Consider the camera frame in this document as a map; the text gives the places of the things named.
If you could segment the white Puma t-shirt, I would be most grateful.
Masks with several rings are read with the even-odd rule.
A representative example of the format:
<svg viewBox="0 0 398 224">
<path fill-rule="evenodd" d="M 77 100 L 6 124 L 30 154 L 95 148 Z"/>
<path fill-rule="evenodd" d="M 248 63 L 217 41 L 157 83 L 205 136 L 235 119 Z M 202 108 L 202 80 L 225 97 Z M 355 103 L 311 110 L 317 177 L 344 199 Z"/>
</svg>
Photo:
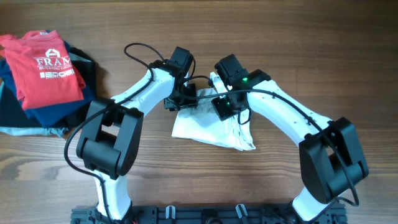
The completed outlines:
<svg viewBox="0 0 398 224">
<path fill-rule="evenodd" d="M 221 147 L 251 151 L 256 147 L 250 133 L 249 110 L 221 121 L 211 104 L 211 99 L 201 99 L 198 106 L 180 110 L 177 114 L 172 137 Z"/>
</svg>

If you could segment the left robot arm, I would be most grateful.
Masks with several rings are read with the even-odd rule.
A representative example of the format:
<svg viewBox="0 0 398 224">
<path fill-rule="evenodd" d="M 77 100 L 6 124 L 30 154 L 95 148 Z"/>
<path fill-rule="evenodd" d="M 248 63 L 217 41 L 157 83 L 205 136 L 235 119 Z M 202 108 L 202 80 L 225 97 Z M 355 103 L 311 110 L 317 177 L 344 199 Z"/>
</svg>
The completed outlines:
<svg viewBox="0 0 398 224">
<path fill-rule="evenodd" d="M 147 73 L 112 99 L 91 102 L 76 154 L 95 178 L 99 202 L 74 209 L 72 223 L 134 223 L 127 173 L 136 160 L 145 115 L 160 101 L 170 111 L 196 107 L 193 84 L 186 84 L 193 55 L 177 47 L 170 59 L 147 65 Z"/>
</svg>

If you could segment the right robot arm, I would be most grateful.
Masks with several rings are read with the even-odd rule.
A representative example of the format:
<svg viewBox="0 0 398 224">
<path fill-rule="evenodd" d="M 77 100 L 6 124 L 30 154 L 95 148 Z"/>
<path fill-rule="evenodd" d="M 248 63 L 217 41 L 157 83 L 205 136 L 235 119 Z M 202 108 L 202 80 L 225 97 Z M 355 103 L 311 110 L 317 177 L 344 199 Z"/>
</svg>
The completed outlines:
<svg viewBox="0 0 398 224">
<path fill-rule="evenodd" d="M 369 175 L 355 125 L 308 109 L 266 72 L 248 72 L 233 54 L 215 70 L 221 86 L 211 103 L 220 120 L 236 117 L 246 125 L 258 113 L 298 147 L 303 190 L 282 208 L 265 210 L 286 223 L 346 223 L 345 204 L 359 205 L 355 186 Z"/>
</svg>

